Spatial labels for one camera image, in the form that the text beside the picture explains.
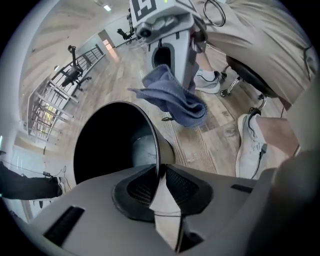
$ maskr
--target trash bin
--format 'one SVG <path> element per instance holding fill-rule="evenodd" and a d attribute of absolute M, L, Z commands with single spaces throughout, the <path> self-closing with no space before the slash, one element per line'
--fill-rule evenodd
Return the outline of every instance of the trash bin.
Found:
<path fill-rule="evenodd" d="M 77 184 L 124 169 L 174 164 L 170 143 L 137 105 L 111 102 L 98 109 L 78 137 L 73 169 Z"/>

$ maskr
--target white sock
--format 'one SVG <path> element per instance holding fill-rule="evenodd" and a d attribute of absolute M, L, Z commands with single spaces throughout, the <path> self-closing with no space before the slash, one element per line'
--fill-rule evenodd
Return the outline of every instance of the white sock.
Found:
<path fill-rule="evenodd" d="M 201 68 L 199 68 L 199 70 L 196 73 L 196 76 L 203 76 L 203 78 L 207 81 L 213 81 L 216 77 L 215 72 L 214 71 L 207 71 L 207 70 L 203 70 Z"/>
<path fill-rule="evenodd" d="M 255 114 L 251 120 L 250 120 L 250 127 L 254 130 L 254 134 L 255 134 L 255 141 L 258 141 L 260 143 L 266 143 L 265 137 L 257 123 L 256 118 L 257 117 L 261 117 L 259 114 Z"/>

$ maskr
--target black chair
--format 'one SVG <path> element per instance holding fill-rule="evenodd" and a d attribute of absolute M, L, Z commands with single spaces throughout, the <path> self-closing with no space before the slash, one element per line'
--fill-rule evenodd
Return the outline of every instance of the black chair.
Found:
<path fill-rule="evenodd" d="M 123 40 L 129 40 L 129 44 L 132 43 L 132 36 L 135 34 L 135 32 L 127 32 L 127 33 L 125 33 L 121 28 L 119 28 L 116 32 L 123 37 Z"/>
<path fill-rule="evenodd" d="M 81 76 L 84 73 L 84 70 L 79 65 L 79 61 L 77 61 L 77 58 L 76 58 L 76 47 L 72 46 L 72 45 L 69 45 L 68 46 L 68 51 L 72 54 L 72 64 L 73 65 L 71 66 L 71 68 L 67 72 L 65 72 L 63 69 L 61 70 L 61 73 L 65 76 L 65 79 L 62 82 L 61 86 L 64 88 L 70 83 L 72 85 L 74 85 L 76 83 L 77 84 L 77 88 L 80 91 L 82 91 L 83 89 L 80 88 L 81 84 L 86 80 L 91 80 L 92 77 L 88 76 L 88 77 L 80 80 Z"/>
<path fill-rule="evenodd" d="M 228 63 L 228 66 L 226 66 L 221 72 L 221 78 L 225 79 L 227 77 L 226 71 L 229 67 L 231 67 L 239 76 L 232 82 L 228 89 L 222 90 L 220 92 L 220 95 L 222 97 L 229 96 L 233 88 L 242 80 L 247 82 L 248 84 L 251 84 L 254 88 L 261 92 L 258 99 L 263 101 L 262 104 L 258 107 L 259 110 L 262 110 L 262 108 L 266 105 L 267 97 L 278 98 L 278 95 L 250 67 L 229 56 L 226 56 L 226 62 Z"/>

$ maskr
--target black slot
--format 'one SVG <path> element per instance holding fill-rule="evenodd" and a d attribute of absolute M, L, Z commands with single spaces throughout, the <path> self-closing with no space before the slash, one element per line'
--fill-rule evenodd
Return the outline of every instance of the black slot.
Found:
<path fill-rule="evenodd" d="M 50 227 L 44 236 L 55 245 L 61 246 L 84 211 L 84 209 L 79 207 L 69 207 L 64 214 Z"/>
<path fill-rule="evenodd" d="M 246 193 L 251 193 L 253 188 L 252 187 L 249 187 L 249 186 L 243 186 L 243 185 L 239 185 L 239 184 L 234 184 L 231 186 L 232 189 L 235 189 L 235 190 L 239 190 L 239 191 L 242 191 L 242 192 L 246 192 Z"/>

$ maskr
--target blue towel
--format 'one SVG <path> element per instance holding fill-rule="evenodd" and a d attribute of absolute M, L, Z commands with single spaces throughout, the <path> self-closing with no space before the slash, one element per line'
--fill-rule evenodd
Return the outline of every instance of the blue towel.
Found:
<path fill-rule="evenodd" d="M 147 74 L 142 83 L 145 88 L 129 88 L 138 99 L 145 99 L 158 106 L 163 112 L 169 112 L 172 118 L 184 127 L 202 125 L 207 118 L 206 103 L 195 96 L 195 82 L 192 79 L 185 89 L 175 78 L 171 69 L 161 64 Z"/>

